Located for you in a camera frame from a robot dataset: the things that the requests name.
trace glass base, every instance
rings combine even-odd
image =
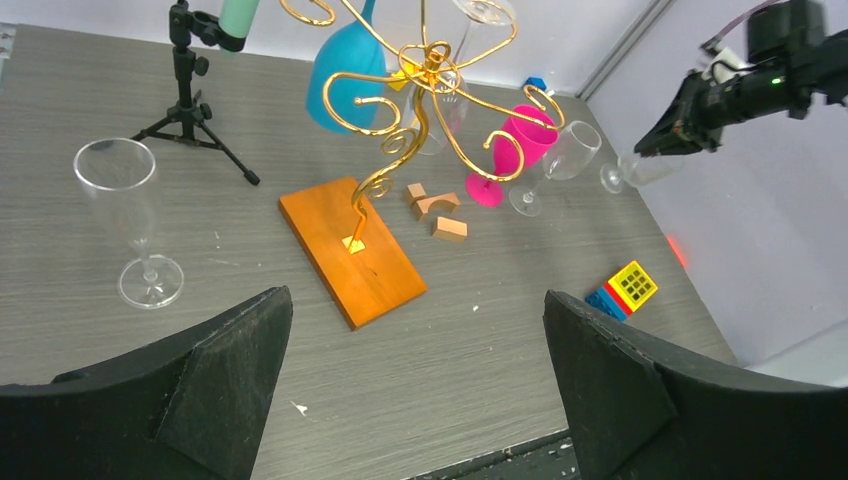
[[[621,193],[624,189],[624,179],[621,178],[621,170],[615,165],[605,163],[601,167],[601,183],[610,193]]]
[[[488,208],[495,208],[503,201],[503,187],[500,183],[472,173],[465,179],[465,191],[472,200]]]
[[[446,138],[438,138],[436,135],[433,135],[432,131],[427,135],[427,140],[424,141],[424,145],[421,146],[421,150],[418,150],[418,155],[427,155],[431,157],[433,155],[438,155],[442,153],[442,150],[445,149],[445,145],[440,142],[440,140],[447,141]]]
[[[136,308],[153,310],[170,305],[183,290],[183,270],[177,262],[162,255],[151,255],[150,268],[156,279],[148,282],[144,278],[144,266],[137,258],[124,267],[118,277],[118,292],[125,302]]]
[[[495,0],[494,2],[481,0],[453,0],[453,3],[455,3],[463,13],[468,15],[468,18],[477,23],[503,27],[506,25],[512,25],[512,22],[515,19],[515,9],[506,0]],[[508,12],[509,15],[504,14],[501,9],[493,6],[493,4],[499,5],[503,10]]]
[[[509,191],[509,203],[518,213],[527,217],[536,217],[542,213],[542,200],[538,195],[531,195],[527,187],[513,187]]]

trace pink wine glass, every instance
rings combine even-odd
[[[543,111],[533,105],[519,105],[513,109],[516,113],[537,118],[548,125],[553,125],[551,120]],[[524,168],[530,168],[542,158],[542,155],[556,143],[559,133],[540,127],[516,117],[509,117],[504,122],[501,130],[511,134],[518,140],[518,144],[524,150]],[[503,175],[514,172],[518,168],[518,151],[509,140],[496,137],[492,149],[492,157],[495,162],[495,175]],[[493,182],[476,173],[471,173],[465,180],[465,190],[475,202],[484,207],[494,208],[503,201],[503,188],[500,182]]]

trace colorful toy blocks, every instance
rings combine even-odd
[[[623,322],[657,293],[657,290],[657,284],[645,273],[639,262],[634,260],[586,297],[586,303]]]

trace red light spot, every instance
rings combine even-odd
[[[674,237],[665,237],[668,240],[668,245],[671,247],[671,251],[674,252],[674,255],[677,256],[677,261],[680,262],[680,265],[683,268],[686,268],[686,257],[683,256],[683,251],[680,249],[680,245],[677,244],[677,240]]]

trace orange wooden block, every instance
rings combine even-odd
[[[406,200],[406,204],[410,207],[413,203],[421,200],[422,198],[427,196],[427,192],[424,191],[424,186],[420,183],[413,183],[412,185],[407,185],[406,190],[403,192],[403,198]]]
[[[433,236],[442,240],[462,243],[468,238],[468,224],[450,218],[439,217],[433,222]]]
[[[453,213],[459,207],[459,197],[455,193],[446,193],[444,195],[436,195],[435,197],[422,198],[415,202],[412,206],[412,213],[418,221],[423,221],[428,213],[436,209],[442,209],[448,213]]]
[[[280,197],[280,211],[294,231],[339,309],[356,330],[427,291],[386,224],[367,200],[365,249],[351,254],[342,239],[359,216],[350,206],[353,177]]]

